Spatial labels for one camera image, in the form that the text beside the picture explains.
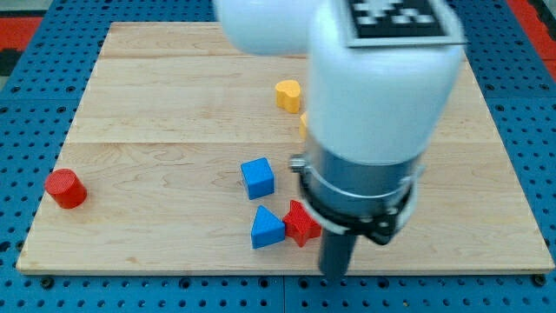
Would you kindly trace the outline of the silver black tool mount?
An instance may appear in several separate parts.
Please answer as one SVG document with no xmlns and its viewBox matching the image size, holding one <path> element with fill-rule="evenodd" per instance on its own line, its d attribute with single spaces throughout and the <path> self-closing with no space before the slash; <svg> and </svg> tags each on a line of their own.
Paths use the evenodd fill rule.
<svg viewBox="0 0 556 313">
<path fill-rule="evenodd" d="M 419 161 L 418 156 L 394 163 L 350 161 L 309 139 L 288 166 L 299 175 L 305 210 L 323 229 L 385 245 L 414 213 Z"/>
</svg>

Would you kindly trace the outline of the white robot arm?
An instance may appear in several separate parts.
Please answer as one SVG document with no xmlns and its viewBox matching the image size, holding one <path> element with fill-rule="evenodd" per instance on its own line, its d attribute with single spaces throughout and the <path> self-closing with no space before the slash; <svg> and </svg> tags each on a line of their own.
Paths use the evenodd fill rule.
<svg viewBox="0 0 556 313">
<path fill-rule="evenodd" d="M 340 278 L 358 237 L 385 245 L 414 213 L 463 26 L 444 1 L 219 0 L 215 15 L 242 52 L 308 60 L 305 148 L 289 166 L 322 227 L 320 271 Z"/>
</svg>

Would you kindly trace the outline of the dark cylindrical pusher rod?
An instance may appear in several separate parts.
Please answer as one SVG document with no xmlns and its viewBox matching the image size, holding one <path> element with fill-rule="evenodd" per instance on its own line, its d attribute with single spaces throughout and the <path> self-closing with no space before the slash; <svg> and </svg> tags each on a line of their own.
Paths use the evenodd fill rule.
<svg viewBox="0 0 556 313">
<path fill-rule="evenodd" d="M 357 236 L 322 231 L 318 267 L 327 279 L 341 279 L 348 271 Z"/>
</svg>

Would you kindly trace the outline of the yellow block behind arm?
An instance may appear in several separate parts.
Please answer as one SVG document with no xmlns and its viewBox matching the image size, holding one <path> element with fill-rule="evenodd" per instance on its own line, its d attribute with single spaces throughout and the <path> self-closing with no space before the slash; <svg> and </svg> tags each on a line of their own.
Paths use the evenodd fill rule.
<svg viewBox="0 0 556 313">
<path fill-rule="evenodd" d="M 303 141 L 307 138 L 307 113 L 304 112 L 300 115 L 299 134 Z"/>
</svg>

